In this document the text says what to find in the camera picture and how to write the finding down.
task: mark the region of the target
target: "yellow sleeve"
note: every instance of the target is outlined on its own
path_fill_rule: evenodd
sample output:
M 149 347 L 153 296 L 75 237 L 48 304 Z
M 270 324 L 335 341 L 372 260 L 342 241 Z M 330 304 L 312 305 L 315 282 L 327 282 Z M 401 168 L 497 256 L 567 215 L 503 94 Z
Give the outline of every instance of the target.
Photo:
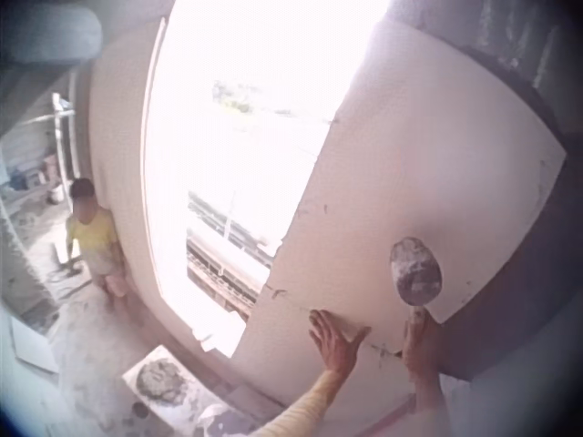
M 342 383 L 340 375 L 325 371 L 310 391 L 251 437 L 312 436 Z

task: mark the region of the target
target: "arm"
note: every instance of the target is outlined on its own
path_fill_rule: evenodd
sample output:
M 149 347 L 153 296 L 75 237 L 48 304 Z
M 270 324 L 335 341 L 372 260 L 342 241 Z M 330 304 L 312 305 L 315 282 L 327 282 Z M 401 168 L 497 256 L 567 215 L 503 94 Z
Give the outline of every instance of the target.
M 418 307 L 405 325 L 404 364 L 415 386 L 415 417 L 419 435 L 452 435 L 439 371 L 435 365 L 441 326 L 429 311 Z
M 313 435 L 356 364 L 358 348 L 370 329 L 364 328 L 353 341 L 344 338 L 328 311 L 312 311 L 310 336 L 318 347 L 326 370 L 312 388 L 290 408 L 269 422 L 253 437 L 308 437 Z
M 119 264 L 120 267 L 124 265 L 124 252 L 119 244 L 118 232 L 116 230 L 116 224 L 113 220 L 113 215 L 108 212 L 108 239 L 109 239 L 109 250 L 114 258 L 114 260 Z

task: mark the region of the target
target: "finger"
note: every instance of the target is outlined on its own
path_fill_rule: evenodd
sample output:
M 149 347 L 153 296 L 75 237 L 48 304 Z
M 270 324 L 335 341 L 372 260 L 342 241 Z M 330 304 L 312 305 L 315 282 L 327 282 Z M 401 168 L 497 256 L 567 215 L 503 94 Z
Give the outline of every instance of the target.
M 323 317 L 322 311 L 315 310 L 313 311 L 313 315 L 315 322 L 322 330 L 322 340 L 329 340 L 332 337 L 332 330 L 330 329 L 330 325 L 326 322 L 326 319 Z
M 318 337 L 318 335 L 313 330 L 310 330 L 310 337 L 312 337 L 313 342 L 316 343 L 318 351 L 322 352 L 322 340 L 320 337 Z
M 325 326 L 330 331 L 330 333 L 336 338 L 343 338 L 343 334 L 336 325 L 336 320 L 334 320 L 333 315 L 326 310 L 321 311 L 322 319 L 324 320 Z
M 311 311 L 310 322 L 312 323 L 312 326 L 316 329 L 316 332 L 318 332 L 318 335 L 322 341 L 326 341 L 327 339 L 330 338 L 330 332 L 329 331 L 327 332 L 326 329 L 324 328 L 322 316 L 320 315 L 319 311 L 316 310 Z
M 364 341 L 366 336 L 371 333 L 372 328 L 370 326 L 360 328 L 356 333 L 356 337 L 354 337 L 353 341 L 351 342 L 351 346 L 358 351 L 358 348 L 361 346 L 361 343 Z

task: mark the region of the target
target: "hand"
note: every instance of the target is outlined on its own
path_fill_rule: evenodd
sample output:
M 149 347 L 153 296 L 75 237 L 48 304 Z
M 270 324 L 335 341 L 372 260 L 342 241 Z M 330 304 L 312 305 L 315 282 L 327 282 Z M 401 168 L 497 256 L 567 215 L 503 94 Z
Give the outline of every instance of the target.
M 322 355 L 326 369 L 339 373 L 344 379 L 348 378 L 356 364 L 358 348 L 371 329 L 361 328 L 354 339 L 348 341 L 330 312 L 312 310 L 310 322 L 313 326 L 310 336 Z
M 403 346 L 403 362 L 412 382 L 439 382 L 436 357 L 441 329 L 426 308 L 414 307 L 405 323 Z

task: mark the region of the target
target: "person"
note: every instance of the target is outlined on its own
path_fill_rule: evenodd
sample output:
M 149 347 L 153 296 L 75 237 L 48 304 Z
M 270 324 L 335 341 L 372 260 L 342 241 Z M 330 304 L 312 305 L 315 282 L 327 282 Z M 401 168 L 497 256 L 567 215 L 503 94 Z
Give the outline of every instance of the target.
M 314 434 L 324 414 L 352 373 L 358 350 L 371 331 L 360 329 L 347 340 L 333 315 L 326 310 L 310 314 L 313 339 L 324 362 L 324 372 L 298 401 L 254 432 L 252 437 L 308 437 Z M 441 327 L 423 307 L 416 307 L 405 325 L 403 362 L 415 386 L 415 414 L 406 435 L 449 437 L 451 426 L 445 397 L 435 366 L 435 348 Z
M 75 179 L 69 189 L 73 214 L 66 221 L 67 264 L 72 270 L 73 242 L 76 239 L 93 283 L 106 292 L 108 306 L 114 298 L 125 303 L 128 284 L 124 257 L 111 212 L 97 203 L 95 187 L 87 178 Z

